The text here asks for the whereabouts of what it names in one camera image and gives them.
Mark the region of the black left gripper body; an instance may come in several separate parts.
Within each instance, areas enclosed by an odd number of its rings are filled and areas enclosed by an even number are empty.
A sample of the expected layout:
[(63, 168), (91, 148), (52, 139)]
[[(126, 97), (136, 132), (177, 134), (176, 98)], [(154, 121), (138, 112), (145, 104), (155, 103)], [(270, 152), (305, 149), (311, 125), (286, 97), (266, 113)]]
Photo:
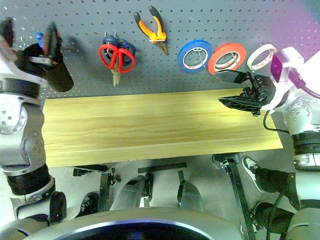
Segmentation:
[(44, 56), (43, 49), (39, 44), (32, 44), (25, 50), (15, 52), (17, 60), (14, 62), (19, 70), (36, 75), (44, 76), (46, 71), (54, 68), (54, 61)]

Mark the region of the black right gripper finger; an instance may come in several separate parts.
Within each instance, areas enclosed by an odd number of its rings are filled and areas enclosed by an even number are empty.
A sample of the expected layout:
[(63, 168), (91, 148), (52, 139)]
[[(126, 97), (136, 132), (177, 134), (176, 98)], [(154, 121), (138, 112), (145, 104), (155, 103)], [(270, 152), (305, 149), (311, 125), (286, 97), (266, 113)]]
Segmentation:
[(214, 76), (223, 82), (236, 84), (242, 84), (243, 82), (251, 79), (249, 72), (241, 72), (230, 69), (217, 71)]
[(262, 108), (262, 103), (260, 101), (243, 96), (220, 97), (218, 100), (224, 106), (240, 111), (259, 113)]

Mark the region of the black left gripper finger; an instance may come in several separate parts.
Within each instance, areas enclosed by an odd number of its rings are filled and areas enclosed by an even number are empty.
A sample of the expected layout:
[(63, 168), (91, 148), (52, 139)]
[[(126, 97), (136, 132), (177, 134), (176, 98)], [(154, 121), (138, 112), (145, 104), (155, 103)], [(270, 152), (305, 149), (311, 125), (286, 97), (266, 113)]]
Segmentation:
[(12, 48), (14, 44), (13, 18), (7, 17), (0, 22), (0, 35), (5, 39), (7, 44)]
[(59, 61), (61, 54), (61, 37), (54, 21), (50, 22), (44, 33), (44, 55), (54, 62)]

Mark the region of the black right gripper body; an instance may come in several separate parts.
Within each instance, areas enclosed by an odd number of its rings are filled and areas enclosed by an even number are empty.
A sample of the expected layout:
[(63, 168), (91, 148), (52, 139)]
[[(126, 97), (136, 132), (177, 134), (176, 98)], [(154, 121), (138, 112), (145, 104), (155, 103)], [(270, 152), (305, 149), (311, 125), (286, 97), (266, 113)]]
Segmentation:
[(251, 86), (244, 87), (240, 94), (244, 98), (242, 110), (258, 117), (262, 107), (268, 105), (273, 99), (276, 87), (269, 76), (246, 72), (246, 80), (250, 81)]

